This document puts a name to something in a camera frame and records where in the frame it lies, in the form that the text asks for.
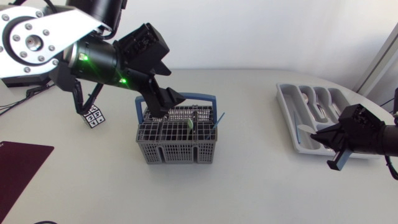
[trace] gray plastic basket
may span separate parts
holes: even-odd
[[[211,101],[212,106],[175,106],[163,118],[142,113],[143,97],[136,98],[139,126],[137,143],[148,164],[211,164],[217,141],[216,98],[198,93],[181,93],[186,99]],[[188,129],[187,120],[194,123]]]

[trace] utensil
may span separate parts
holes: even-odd
[[[191,133],[191,130],[193,129],[193,121],[190,118],[188,118],[187,124],[188,124],[188,131],[187,131],[187,140],[188,140],[189,134]]]
[[[321,104],[319,104],[318,95],[317,95],[317,108],[321,112],[321,114],[323,115],[323,118],[327,118],[325,110],[322,108]]]
[[[301,93],[301,94],[303,95],[305,104],[307,105],[308,109],[310,110],[310,114],[311,114],[312,119],[313,119],[314,121],[316,121],[316,120],[315,120],[315,117],[314,117],[314,115],[313,115],[313,112],[312,112],[312,110],[311,110],[311,108],[308,106],[309,99],[308,99],[307,94],[305,94],[305,93]]]
[[[223,119],[225,112],[220,116],[220,118],[218,119],[218,121],[214,124],[213,128],[210,131],[210,134],[206,137],[206,140],[208,140],[211,136],[211,134],[213,134],[213,131],[217,128],[218,123],[221,121],[221,119]]]

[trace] black cable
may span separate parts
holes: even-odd
[[[10,3],[10,4],[13,4],[13,5],[15,5],[15,6],[20,6],[20,5],[23,4],[25,1],[26,1],[26,0],[16,0],[16,1],[14,1],[14,3]]]
[[[385,156],[385,158],[386,158],[386,162],[387,162],[386,165],[388,166],[388,169],[390,170],[392,178],[394,178],[395,180],[398,180],[398,172],[395,170],[394,166],[392,166],[392,162],[390,160],[390,157],[389,156]]]
[[[51,0],[44,0],[44,1],[45,1],[45,3],[47,3],[47,5],[49,6],[49,8],[51,9],[51,11],[53,13],[57,13],[57,9],[55,8],[54,4],[52,4]],[[14,3],[10,3],[10,4],[13,4],[15,6],[20,6],[24,2],[26,2],[26,0],[16,0],[16,1],[14,1]]]
[[[393,101],[394,99],[391,99],[391,100],[389,100],[389,101],[387,101],[387,102],[385,102],[385,103],[383,103],[382,105],[380,105],[380,106],[384,106],[384,105],[386,105],[386,104],[388,104],[388,103],[390,103],[391,101]]]
[[[87,102],[83,105],[83,92],[81,90],[81,85],[78,80],[75,81],[75,87],[73,89],[72,94],[73,94],[73,99],[75,100],[76,112],[78,114],[80,115],[87,114],[91,106],[93,106],[94,101],[97,98],[103,86],[104,86],[103,84],[97,83],[92,94],[90,94],[90,97],[88,98]]]
[[[5,110],[5,111],[1,112],[1,113],[0,113],[0,116],[3,115],[3,114],[5,114],[5,113],[7,113],[9,110],[13,109],[14,107],[20,105],[21,103],[25,102],[26,100],[32,98],[33,96],[38,95],[39,93],[42,93],[42,92],[44,92],[45,90],[48,90],[49,88],[51,88],[51,87],[53,87],[53,86],[55,86],[55,84],[46,85],[44,89],[41,89],[40,91],[37,91],[37,92],[35,92],[35,93],[30,94],[29,96],[26,96],[24,99],[22,99],[22,100],[20,100],[20,101],[17,101],[17,102],[15,102],[15,103],[11,103],[12,106],[8,106],[8,107],[5,107],[5,108],[1,108],[1,110]]]
[[[106,35],[106,36],[102,36],[101,34],[95,35],[95,37],[101,39],[101,40],[109,40],[112,39],[116,33],[118,32],[118,28],[119,28],[119,23],[120,23],[120,18],[121,18],[121,13],[119,13],[119,17],[118,17],[118,23],[116,24],[116,27],[113,31],[111,31],[110,34]]]
[[[55,8],[54,4],[52,4],[52,2],[50,0],[44,0],[44,1],[45,1],[45,3],[47,3],[47,5],[49,5],[49,7],[53,13],[57,13],[57,9]]]
[[[10,103],[10,104],[8,104],[8,105],[4,105],[4,106],[0,106],[0,107],[8,107],[8,106],[13,105],[14,103]]]
[[[57,224],[57,223],[53,222],[53,221],[41,221],[41,222],[37,222],[35,224]]]

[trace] cable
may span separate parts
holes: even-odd
[[[380,105],[380,106],[384,106],[384,105],[386,105],[386,104],[388,104],[388,103],[390,103],[391,101],[393,101],[394,100],[394,98],[393,99],[391,99],[391,100],[389,100],[389,101],[387,101],[387,102],[385,102],[385,103],[383,103],[382,105]]]
[[[40,90],[37,91],[37,92],[34,92],[34,93],[31,93],[31,94],[27,95],[24,99],[22,99],[22,100],[20,100],[20,101],[17,101],[17,102],[15,102],[15,103],[9,104],[9,105],[12,105],[12,106],[8,106],[8,107],[1,108],[0,111],[1,111],[1,110],[4,110],[4,111],[0,113],[0,116],[3,115],[3,114],[5,114],[5,113],[7,113],[9,110],[13,109],[14,107],[20,105],[21,103],[27,101],[28,99],[32,98],[33,96],[38,95],[38,94],[44,92],[45,90],[48,90],[49,88],[51,88],[51,87],[53,87],[53,86],[55,86],[55,84],[52,84],[52,85],[45,85],[45,86],[44,86],[45,88],[42,88],[42,89],[40,89]]]
[[[14,103],[10,103],[10,104],[8,104],[8,105],[4,105],[4,106],[0,106],[0,107],[8,107],[8,106],[13,105]]]
[[[57,9],[55,8],[55,6],[52,4],[52,2],[50,0],[44,0],[45,3],[47,3],[47,5],[49,5],[49,8],[51,9],[51,11],[53,13],[57,13]]]
[[[35,224],[57,224],[57,223],[53,222],[53,221],[41,221],[41,222],[37,222]]]
[[[388,166],[388,169],[390,170],[392,178],[394,178],[395,180],[398,180],[398,172],[395,170],[394,166],[392,166],[392,162],[390,160],[390,157],[389,156],[385,156],[385,158],[386,158],[386,162],[387,162],[386,165]]]
[[[57,9],[55,8],[54,4],[52,4],[51,0],[44,0],[44,1],[45,1],[45,3],[47,3],[47,5],[49,6],[49,8],[51,9],[51,11],[53,13],[57,13]],[[26,0],[16,0],[16,1],[14,1],[14,3],[10,3],[10,4],[15,5],[15,6],[20,6],[24,2],[26,2]]]
[[[83,105],[83,92],[81,90],[81,85],[78,80],[75,81],[75,87],[74,87],[72,93],[73,93],[73,100],[75,101],[76,112],[78,114],[80,114],[80,115],[87,114],[87,112],[90,110],[91,106],[93,106],[94,101],[95,101],[96,97],[98,96],[98,94],[100,93],[103,86],[104,86],[103,84],[97,83],[92,94],[89,95],[90,97],[88,98],[86,103]]]

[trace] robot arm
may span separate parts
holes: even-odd
[[[155,74],[171,74],[161,62],[169,52],[162,36],[144,24],[113,44],[104,41],[116,33],[126,3],[68,0],[55,14],[3,6],[0,78],[50,72],[57,86],[73,93],[79,114],[88,111],[103,85],[127,88],[141,93],[151,113],[163,117],[184,97],[155,80]],[[105,30],[111,34],[103,36]],[[77,78],[98,83],[85,105]]]
[[[394,117],[396,125],[386,125],[362,105],[347,106],[339,123],[311,134],[311,138],[333,149],[336,156],[328,161],[331,169],[341,170],[353,153],[378,154],[386,157],[393,178],[398,173],[390,156],[398,157],[398,89],[395,93]]]

